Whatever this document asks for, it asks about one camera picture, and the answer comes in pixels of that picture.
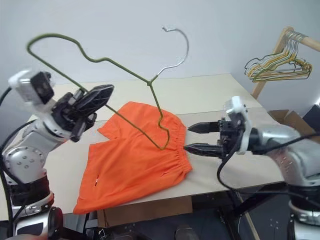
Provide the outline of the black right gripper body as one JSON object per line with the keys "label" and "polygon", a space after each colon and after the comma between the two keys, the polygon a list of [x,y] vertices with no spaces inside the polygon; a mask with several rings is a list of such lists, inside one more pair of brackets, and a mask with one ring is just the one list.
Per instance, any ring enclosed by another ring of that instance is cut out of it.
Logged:
{"label": "black right gripper body", "polygon": [[223,117],[218,121],[218,126],[220,137],[217,143],[222,147],[220,159],[224,161],[230,153],[235,153],[240,149],[245,125],[241,121],[234,124]]}

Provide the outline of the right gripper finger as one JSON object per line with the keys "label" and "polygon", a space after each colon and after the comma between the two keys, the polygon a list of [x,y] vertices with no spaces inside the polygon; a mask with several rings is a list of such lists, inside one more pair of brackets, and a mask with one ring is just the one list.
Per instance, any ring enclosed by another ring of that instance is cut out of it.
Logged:
{"label": "right gripper finger", "polygon": [[216,133],[220,131],[220,124],[218,121],[199,122],[189,126],[187,130],[198,134]]}
{"label": "right gripper finger", "polygon": [[223,146],[208,143],[192,143],[185,145],[184,150],[190,154],[202,157],[223,158]]}

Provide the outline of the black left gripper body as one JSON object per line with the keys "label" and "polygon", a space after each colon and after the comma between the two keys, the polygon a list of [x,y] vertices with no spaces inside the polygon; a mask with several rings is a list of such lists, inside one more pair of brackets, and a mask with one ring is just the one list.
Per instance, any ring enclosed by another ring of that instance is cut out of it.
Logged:
{"label": "black left gripper body", "polygon": [[94,99],[98,96],[96,90],[85,93],[78,89],[75,93],[67,92],[53,106],[51,116],[54,121],[67,132],[72,132],[80,120],[86,124],[84,131],[92,128],[97,114],[94,110]]}

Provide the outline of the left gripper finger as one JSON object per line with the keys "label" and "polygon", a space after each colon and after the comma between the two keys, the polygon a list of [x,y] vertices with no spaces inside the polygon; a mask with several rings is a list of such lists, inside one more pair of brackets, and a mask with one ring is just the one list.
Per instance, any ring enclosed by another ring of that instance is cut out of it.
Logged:
{"label": "left gripper finger", "polygon": [[82,134],[94,126],[96,119],[96,113],[79,118],[72,129],[70,140],[75,143],[78,142],[81,139]]}
{"label": "left gripper finger", "polygon": [[104,84],[92,88],[88,93],[82,96],[72,106],[72,117],[88,117],[95,113],[101,107],[107,104],[113,91],[114,85]]}

